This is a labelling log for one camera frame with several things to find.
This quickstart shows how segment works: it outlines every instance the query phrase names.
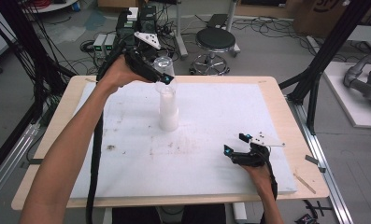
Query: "human arm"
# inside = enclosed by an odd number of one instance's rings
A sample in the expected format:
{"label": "human arm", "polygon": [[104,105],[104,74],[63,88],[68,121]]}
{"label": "human arm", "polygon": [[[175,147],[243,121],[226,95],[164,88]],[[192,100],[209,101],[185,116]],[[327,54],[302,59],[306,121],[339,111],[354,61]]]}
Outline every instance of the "human arm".
{"label": "human arm", "polygon": [[281,224],[284,223],[281,214],[278,210],[273,191],[271,180],[267,166],[242,166],[250,175],[252,182],[257,189],[258,195],[261,197],[264,206],[264,219],[266,224]]}
{"label": "human arm", "polygon": [[121,56],[51,145],[28,193],[20,223],[63,222],[69,195],[104,105],[110,94],[133,80],[146,81],[134,74]]}

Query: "gray floor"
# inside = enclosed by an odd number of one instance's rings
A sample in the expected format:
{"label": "gray floor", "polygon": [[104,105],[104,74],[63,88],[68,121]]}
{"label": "gray floor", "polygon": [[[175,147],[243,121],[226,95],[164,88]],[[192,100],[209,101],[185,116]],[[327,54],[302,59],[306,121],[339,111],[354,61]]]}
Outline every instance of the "gray floor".
{"label": "gray floor", "polygon": [[[100,12],[93,6],[83,9],[79,13],[70,10],[61,10],[44,15],[44,20],[49,22],[63,21],[68,17],[71,20],[61,23],[66,27],[86,27],[86,32],[75,42],[63,42],[58,48],[68,60],[88,57],[79,50],[79,44],[88,39],[93,39],[98,32],[114,30],[116,21],[109,18],[117,14]],[[196,20],[195,17],[183,19],[183,25]],[[203,23],[195,22],[191,27],[201,27]],[[200,28],[187,30],[192,33]],[[252,31],[249,27],[243,30],[233,29],[236,43],[241,53],[233,58],[229,53],[222,56],[228,61],[231,72],[228,76],[271,76],[278,83],[301,73],[313,59],[309,51],[300,46],[298,39],[290,37],[273,38],[265,37]],[[201,54],[194,44],[194,35],[185,35],[189,57],[185,60],[176,60],[175,72],[177,75],[189,74],[189,67],[196,55]],[[343,55],[363,55],[360,51],[349,46],[341,51]],[[87,67],[92,67],[91,62],[84,62]],[[0,65],[4,73],[0,74],[0,146],[5,142],[17,122],[20,121],[25,111],[33,102],[33,87],[25,75],[20,64],[10,52],[0,58]],[[85,74],[87,69],[82,64],[75,68]],[[315,129],[321,147],[327,157],[337,185],[350,210],[354,223],[371,223],[371,129],[353,128],[340,107],[330,87],[324,78],[321,79],[319,100],[316,113]],[[7,183],[0,191],[0,223],[16,223],[20,212],[13,211],[10,207],[17,187],[21,183],[26,171],[26,163],[21,162],[15,169]],[[321,206],[331,207],[328,199],[319,200]],[[285,223],[293,223],[302,215],[309,213],[302,201],[280,201],[278,206],[285,219]],[[250,220],[252,217],[259,219],[260,205],[248,203]],[[101,223],[103,209],[95,210],[95,220]],[[320,223],[337,223],[332,211],[320,211]],[[64,223],[84,223],[84,209],[68,209]]]}

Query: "table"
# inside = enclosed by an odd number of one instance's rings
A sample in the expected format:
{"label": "table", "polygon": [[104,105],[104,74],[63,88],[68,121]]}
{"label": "table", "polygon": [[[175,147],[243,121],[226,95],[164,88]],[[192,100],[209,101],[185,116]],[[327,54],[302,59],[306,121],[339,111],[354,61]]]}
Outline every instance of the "table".
{"label": "table", "polygon": [[[86,78],[72,77],[62,101],[50,122],[45,136],[35,154],[36,159],[44,158],[49,147],[62,131],[66,123],[72,118],[82,94],[84,86],[88,83]],[[305,160],[305,156],[311,156],[307,144],[301,134],[293,114],[288,107],[278,83],[272,77],[193,77],[177,76],[181,83],[249,83],[258,84],[264,97],[270,117],[275,125],[281,141],[286,143],[285,156],[293,172],[298,191],[293,194],[279,195],[278,200],[289,199],[313,199],[328,197],[329,191],[319,169],[314,163]],[[13,199],[12,208],[21,210],[26,195],[38,169],[38,165],[30,165],[21,185]],[[94,206],[135,206],[135,205],[168,205],[168,204],[191,204],[191,203],[234,203],[260,201],[258,195],[215,195],[215,196],[162,196],[142,198],[106,198],[96,200]],[[67,207],[84,207],[86,199],[70,200]]]}

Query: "round stool seat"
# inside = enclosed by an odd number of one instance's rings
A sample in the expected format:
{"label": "round stool seat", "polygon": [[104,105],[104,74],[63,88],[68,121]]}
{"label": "round stool seat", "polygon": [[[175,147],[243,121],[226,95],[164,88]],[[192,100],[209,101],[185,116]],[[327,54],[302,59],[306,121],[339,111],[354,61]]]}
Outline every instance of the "round stool seat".
{"label": "round stool seat", "polygon": [[220,28],[206,28],[197,33],[196,43],[209,51],[225,52],[234,47],[235,37]]}

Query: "black stool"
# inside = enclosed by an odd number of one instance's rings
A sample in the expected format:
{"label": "black stool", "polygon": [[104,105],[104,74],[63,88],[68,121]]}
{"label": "black stool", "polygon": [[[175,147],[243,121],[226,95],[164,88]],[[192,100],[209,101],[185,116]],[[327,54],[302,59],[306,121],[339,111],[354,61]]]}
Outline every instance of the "black stool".
{"label": "black stool", "polygon": [[226,61],[216,53],[227,52],[235,46],[235,37],[228,31],[220,28],[206,28],[196,35],[196,44],[208,51],[208,54],[199,55],[193,60],[191,74],[195,72],[203,75],[223,75],[230,69]]}

